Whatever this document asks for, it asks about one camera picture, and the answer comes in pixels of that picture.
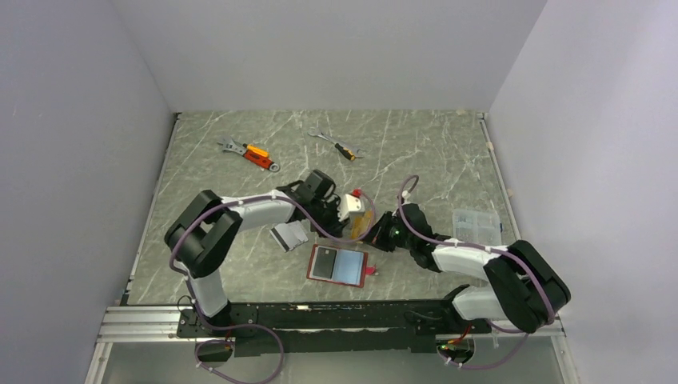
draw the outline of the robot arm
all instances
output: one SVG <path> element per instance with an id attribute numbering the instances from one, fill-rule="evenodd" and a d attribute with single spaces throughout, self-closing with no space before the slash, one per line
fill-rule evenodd
<path id="1" fill-rule="evenodd" d="M 535 332 L 548 321 L 548 310 L 535 285 L 511 258 L 492 250 L 502 250 L 519 258 L 534 274 L 554 313 L 569 302 L 568 287 L 548 263 L 524 240 L 510 246 L 480 246 L 442 234 L 434 234 L 417 204 L 401 200 L 408 224 L 427 238 L 452 245 L 436 245 L 415 235 L 403 222 L 399 211 L 386 212 L 365 237 L 365 242 L 383 251 L 409 250 L 417 265 L 434 272 L 457 272 L 488 282 L 484 287 L 460 286 L 441 305 L 451 321 L 474 319 L 509 320 L 516 328 Z"/>
<path id="2" fill-rule="evenodd" d="M 196 299 L 210 323 L 218 326 L 230 324 L 230 301 L 222 288 L 219 266 L 224 262 L 236 233 L 305 219 L 301 210 L 290 202 L 294 201 L 326 232 L 340 237 L 349 223 L 349 214 L 360 211 L 362 206 L 360 199 L 352 195 L 336 196 L 333 193 L 335 187 L 329 176 L 315 170 L 304 182 L 293 182 L 268 194 L 242 198 L 220 198 L 211 190 L 198 194 L 168 229 L 165 243 L 174 248 L 200 215 L 223 203 L 234 202 L 233 207 L 219 210 L 205 220 L 211 228 L 195 228 L 181 245 L 177 260 L 173 261 L 174 266 L 187 272 Z"/>

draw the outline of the gray marble table surface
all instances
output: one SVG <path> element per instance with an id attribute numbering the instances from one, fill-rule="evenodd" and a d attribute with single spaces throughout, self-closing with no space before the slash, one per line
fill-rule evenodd
<path id="1" fill-rule="evenodd" d="M 366 150 L 350 162 L 330 142 L 307 135 L 319 126 L 327 134 Z M 433 230 L 453 233 L 456 208 L 497 212 L 504 224 L 502 241 L 515 240 L 485 138 L 476 114 L 466 110 L 245 110 L 180 114 L 166 169 L 130 292 L 130 304 L 174 303 L 186 294 L 181 276 L 168 267 L 170 250 L 162 238 L 168 226 L 204 189 L 221 196 L 261 194 L 311 170 L 329 175 L 342 194 L 362 188 L 377 211 L 395 209 L 403 179 L 419 174 L 411 198 L 419 203 Z M 220 151 L 217 140 L 230 135 L 270 152 L 281 170 L 272 173 L 246 159 Z M 224 288 L 235 302 L 396 300 L 442 298 L 460 284 L 479 284 L 461 274 L 423 270 L 404 250 L 385 253 L 365 245 L 348 246 L 369 253 L 363 288 L 308 280 L 315 242 L 283 253 L 270 226 L 238 234 L 221 266 Z"/>

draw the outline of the red object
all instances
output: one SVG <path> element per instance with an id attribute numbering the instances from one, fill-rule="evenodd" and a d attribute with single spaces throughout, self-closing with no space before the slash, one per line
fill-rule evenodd
<path id="1" fill-rule="evenodd" d="M 255 154 L 251 150 L 247 150 L 247 152 L 245 152 L 245 154 L 243 154 L 242 156 L 262 168 L 269 169 L 273 164 L 270 158 L 265 158 L 263 156 Z"/>
<path id="2" fill-rule="evenodd" d="M 333 250 L 341 250 L 341 248 L 335 248 L 333 246 L 323 246 L 325 248 L 331 248 Z M 322 278 L 312 278 L 311 277 L 311 266 L 313 266 L 313 257 L 316 254 L 316 248 L 318 248 L 318 244 L 313 244 L 313 249 L 311 250 L 311 258 L 309 259 L 309 268 L 306 271 L 306 278 L 308 280 L 318 280 L 319 282 L 331 282 L 333 284 L 339 284 L 342 286 L 355 286 L 353 284 L 346 284 L 345 282 L 333 282 L 332 280 L 324 280 Z M 365 268 L 367 267 L 367 252 L 363 252 L 364 257 L 362 258 L 362 274 L 361 274 L 361 282 L 360 284 L 357 285 L 358 288 L 362 288 L 365 285 Z"/>

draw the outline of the tablet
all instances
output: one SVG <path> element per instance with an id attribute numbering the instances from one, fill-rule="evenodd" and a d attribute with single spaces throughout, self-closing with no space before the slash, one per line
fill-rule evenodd
<path id="1" fill-rule="evenodd" d="M 367 252 L 343 250 L 333 246 L 313 246 L 309 270 L 306 275 L 312 280 L 333 282 L 345 286 L 365 284 Z"/>

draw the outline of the white wall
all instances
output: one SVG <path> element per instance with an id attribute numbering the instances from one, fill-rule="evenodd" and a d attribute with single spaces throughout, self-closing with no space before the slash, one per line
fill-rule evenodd
<path id="1" fill-rule="evenodd" d="M 669 0 L 550 0 L 490 110 L 585 383 L 678 380 L 676 20 Z"/>
<path id="2" fill-rule="evenodd" d="M 0 382 L 83 382 L 172 115 L 106 0 L 0 5 Z"/>
<path id="3" fill-rule="evenodd" d="M 545 0 L 113 0 L 176 111 L 487 110 Z"/>

